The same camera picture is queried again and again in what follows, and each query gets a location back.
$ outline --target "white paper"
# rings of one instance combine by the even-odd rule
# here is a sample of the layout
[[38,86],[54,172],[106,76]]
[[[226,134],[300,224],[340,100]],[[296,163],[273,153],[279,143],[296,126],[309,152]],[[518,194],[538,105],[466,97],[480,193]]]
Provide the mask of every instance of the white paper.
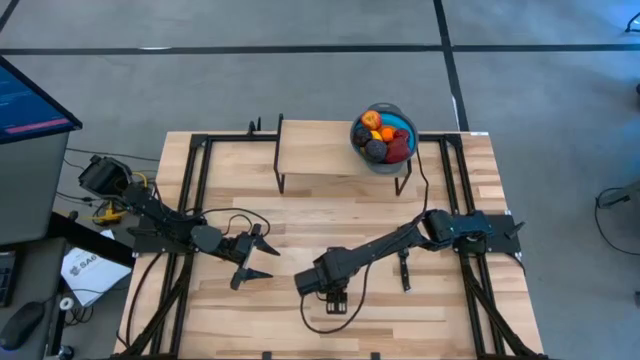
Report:
[[[113,232],[105,230],[102,235],[113,239]],[[71,290],[88,289],[97,291],[74,291],[82,306],[90,306],[120,279],[129,275],[131,269],[105,260],[93,253],[78,248],[72,249],[64,257],[60,274]]]

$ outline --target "blue bowl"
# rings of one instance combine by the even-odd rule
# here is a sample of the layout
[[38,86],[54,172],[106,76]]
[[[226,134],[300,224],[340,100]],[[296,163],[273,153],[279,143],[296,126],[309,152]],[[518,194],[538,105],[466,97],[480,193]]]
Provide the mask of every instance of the blue bowl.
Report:
[[416,130],[416,126],[413,124],[409,118],[402,113],[400,108],[393,104],[389,103],[377,103],[369,106],[367,111],[374,110],[380,113],[380,117],[382,118],[383,125],[390,125],[396,129],[404,129],[409,132],[409,156],[406,159],[399,161],[395,164],[385,164],[385,163],[376,163],[367,158],[362,152],[360,152],[360,147],[353,143],[353,134],[358,128],[363,128],[364,125],[360,122],[360,116],[353,122],[351,126],[351,133],[349,134],[351,145],[353,146],[353,150],[358,153],[367,164],[367,166],[378,174],[394,174],[402,169],[404,163],[411,159],[413,154],[416,152],[416,146],[418,138],[418,131]]

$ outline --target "computer screen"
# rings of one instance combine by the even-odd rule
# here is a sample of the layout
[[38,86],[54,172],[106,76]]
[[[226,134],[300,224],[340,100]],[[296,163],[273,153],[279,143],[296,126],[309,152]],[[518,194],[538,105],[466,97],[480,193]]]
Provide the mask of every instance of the computer screen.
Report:
[[0,144],[81,127],[69,111],[0,57]]

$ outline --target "gray floor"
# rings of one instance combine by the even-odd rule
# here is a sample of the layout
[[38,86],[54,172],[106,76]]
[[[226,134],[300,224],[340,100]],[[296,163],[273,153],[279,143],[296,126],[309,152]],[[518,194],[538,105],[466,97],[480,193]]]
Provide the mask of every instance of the gray floor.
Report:
[[[640,11],[632,0],[444,5],[454,45],[640,43],[640,34],[622,33]],[[22,0],[0,33],[3,48],[388,42],[438,43],[431,2]],[[85,123],[70,142],[86,149],[158,157],[166,131],[244,129],[258,116],[273,129],[279,112],[351,119],[381,100],[398,104],[421,130],[457,128],[440,53],[9,60]],[[640,258],[602,241],[593,199],[640,177],[640,53],[465,53],[455,60],[470,128],[491,133],[509,206],[527,221],[521,241],[546,352],[636,359]],[[86,164],[88,157],[67,159]],[[65,167],[60,190],[83,194],[77,175]],[[77,207],[57,201],[56,208]],[[633,210],[625,204],[600,216],[612,241],[640,252]],[[109,294],[91,323],[65,332],[80,357],[110,353],[124,297]]]

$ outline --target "wooden table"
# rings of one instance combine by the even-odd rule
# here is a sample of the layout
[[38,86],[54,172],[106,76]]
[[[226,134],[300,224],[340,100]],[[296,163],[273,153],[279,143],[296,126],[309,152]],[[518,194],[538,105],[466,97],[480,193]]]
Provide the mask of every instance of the wooden table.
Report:
[[[160,162],[157,182],[164,202],[174,208],[191,134],[168,133]],[[489,214],[503,213],[507,204],[489,136],[463,133],[462,139],[476,207]],[[280,195],[273,173],[274,150],[275,144],[270,142],[215,143],[213,147],[204,208],[234,206],[262,214],[272,223],[267,241],[282,256],[254,252],[249,266],[274,278],[250,281],[233,291],[229,280],[236,266],[197,255],[179,357],[259,358],[263,351],[272,351],[276,359],[369,358],[371,352],[380,352],[383,358],[475,358],[460,265],[450,249],[437,253],[411,250],[408,262],[413,291],[409,294],[402,290],[398,257],[376,262],[365,305],[347,329],[318,335],[305,328],[293,275],[309,268],[328,246],[356,247],[410,221],[421,209],[425,184],[418,176],[414,156],[416,174],[399,197],[389,186],[389,178],[321,175],[287,177],[286,191]],[[438,145],[422,143],[420,152],[431,183],[429,207],[448,210]],[[457,191],[462,194],[455,152],[449,153]],[[197,159],[196,174],[199,164]],[[193,193],[187,208],[193,204]],[[464,210],[462,196],[459,198]],[[225,229],[232,215],[212,213],[207,219]],[[231,234],[246,228],[242,219],[236,219]],[[133,290],[152,257],[137,260],[121,334]],[[499,310],[525,344],[541,352],[522,269],[505,255],[490,254],[487,258]],[[157,308],[165,263],[163,256],[142,288],[134,312],[133,337]],[[363,273],[349,283],[348,315],[360,299]],[[325,314],[324,303],[314,296],[307,297],[304,311],[312,326],[321,329],[334,328],[348,316]],[[488,319],[482,310],[481,317],[487,350],[492,351]],[[168,350],[172,325],[170,314],[164,351]],[[122,351],[119,344],[116,351]]]

